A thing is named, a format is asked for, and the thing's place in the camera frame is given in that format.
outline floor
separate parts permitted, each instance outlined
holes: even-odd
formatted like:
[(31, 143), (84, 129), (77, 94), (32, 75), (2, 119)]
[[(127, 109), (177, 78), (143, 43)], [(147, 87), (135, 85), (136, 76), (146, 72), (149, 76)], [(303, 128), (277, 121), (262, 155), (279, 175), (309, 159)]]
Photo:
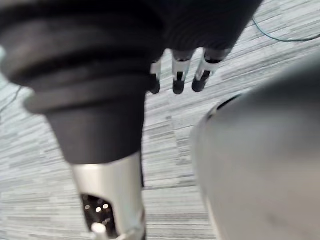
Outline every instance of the floor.
[[(266, 0), (256, 20), (276, 37), (319, 34), (318, 0)], [(148, 95), (143, 167), (149, 240), (215, 239), (190, 159), (189, 133), (215, 103), (267, 81), (311, 52), (320, 39), (305, 43), (271, 40), (250, 22), (229, 57), (202, 93), (191, 90), (201, 50), (191, 63), (185, 91), (172, 92), (171, 55), (162, 59), (161, 91)], [(0, 109), (15, 85), (0, 78)], [(0, 119), (0, 240), (86, 240), (80, 201), (70, 169), (46, 120), (23, 110), (23, 89)]]

